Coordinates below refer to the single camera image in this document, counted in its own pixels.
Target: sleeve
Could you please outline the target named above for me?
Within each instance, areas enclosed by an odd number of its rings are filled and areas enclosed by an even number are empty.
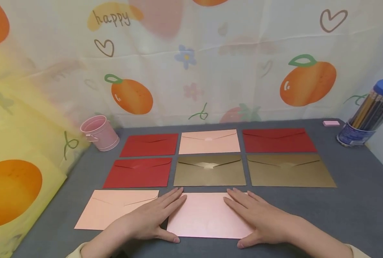
[[[365,253],[363,253],[361,250],[357,249],[353,245],[347,244],[348,247],[352,249],[353,258],[370,258]]]
[[[76,250],[74,250],[74,252],[72,252],[72,253],[70,253],[69,255],[67,255],[66,258],[81,258],[80,251],[81,251],[81,249],[83,248],[83,246],[84,246],[85,244],[86,244],[86,243],[81,244],[79,247],[77,247]]]

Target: flower print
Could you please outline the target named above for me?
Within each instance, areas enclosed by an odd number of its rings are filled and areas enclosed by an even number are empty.
[[[203,90],[197,89],[197,84],[194,82],[190,86],[184,86],[184,96],[186,98],[192,98],[194,101],[197,101],[197,96],[202,96],[203,93]]]
[[[196,65],[196,59],[194,59],[194,50],[191,48],[186,49],[185,46],[179,45],[180,53],[174,56],[174,59],[179,62],[183,62],[185,70],[189,69],[189,64]]]

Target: envelope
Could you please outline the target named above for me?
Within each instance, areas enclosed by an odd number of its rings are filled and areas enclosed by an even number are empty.
[[[318,154],[247,155],[253,186],[336,187]]]
[[[158,196],[158,190],[94,190],[74,229],[105,230],[119,217]]]
[[[227,193],[184,193],[187,200],[168,218],[167,231],[179,237],[240,239],[254,229],[237,215],[223,197]]]
[[[103,188],[167,187],[171,158],[116,160]]]
[[[237,131],[181,133],[179,154],[240,152]]]
[[[317,152],[304,128],[243,130],[246,152]]]
[[[240,155],[184,157],[177,160],[174,186],[246,185]]]
[[[174,155],[178,134],[132,135],[127,138],[120,157]]]

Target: red envelope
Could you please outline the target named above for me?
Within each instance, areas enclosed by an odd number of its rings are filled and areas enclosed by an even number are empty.
[[[116,160],[103,188],[167,187],[171,158]]]
[[[317,152],[304,128],[243,130],[246,152]]]
[[[132,135],[127,138],[120,157],[174,155],[178,134]]]

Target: pink eraser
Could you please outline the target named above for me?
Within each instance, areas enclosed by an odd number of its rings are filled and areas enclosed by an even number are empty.
[[[340,123],[338,121],[323,121],[324,126],[339,126]]]

